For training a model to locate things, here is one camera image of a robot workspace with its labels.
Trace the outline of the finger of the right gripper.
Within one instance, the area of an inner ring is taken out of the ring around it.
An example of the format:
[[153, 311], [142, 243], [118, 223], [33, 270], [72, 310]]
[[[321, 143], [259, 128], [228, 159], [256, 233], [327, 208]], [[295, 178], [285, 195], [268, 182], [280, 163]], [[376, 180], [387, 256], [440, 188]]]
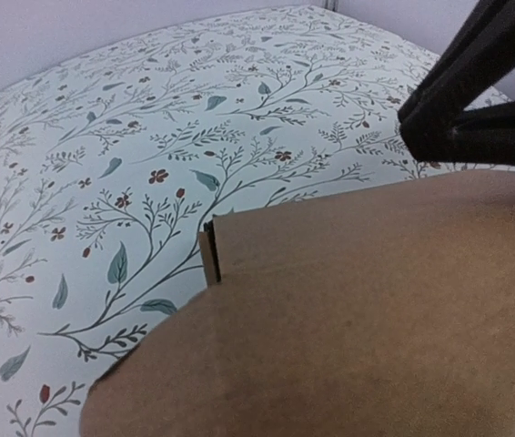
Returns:
[[400, 134], [417, 161], [515, 167], [515, 101], [445, 111], [412, 97], [400, 109]]
[[399, 121], [449, 118], [515, 68], [515, 1], [478, 1], [459, 32], [411, 97]]

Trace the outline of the brown cardboard box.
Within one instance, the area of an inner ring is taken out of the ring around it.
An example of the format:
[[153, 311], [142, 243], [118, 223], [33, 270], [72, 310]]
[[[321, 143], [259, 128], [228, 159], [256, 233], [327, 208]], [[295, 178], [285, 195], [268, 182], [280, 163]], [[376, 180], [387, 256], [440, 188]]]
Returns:
[[84, 436], [515, 436], [515, 172], [215, 218]]

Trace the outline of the floral patterned table mat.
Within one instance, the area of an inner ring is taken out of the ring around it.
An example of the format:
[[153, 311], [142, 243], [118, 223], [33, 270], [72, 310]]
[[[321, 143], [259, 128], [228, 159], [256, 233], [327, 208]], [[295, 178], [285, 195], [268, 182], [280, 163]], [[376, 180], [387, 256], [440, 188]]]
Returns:
[[89, 386], [205, 286], [214, 216], [456, 170], [397, 112], [437, 56], [315, 6], [222, 15], [0, 93], [0, 436], [75, 436]]

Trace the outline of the right aluminium corner post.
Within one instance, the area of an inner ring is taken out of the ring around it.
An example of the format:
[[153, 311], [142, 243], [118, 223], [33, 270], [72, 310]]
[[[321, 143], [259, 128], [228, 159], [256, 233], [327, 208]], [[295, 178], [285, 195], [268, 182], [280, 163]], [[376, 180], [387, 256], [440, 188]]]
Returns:
[[339, 0], [325, 0], [324, 8], [332, 12], [337, 12], [339, 8]]

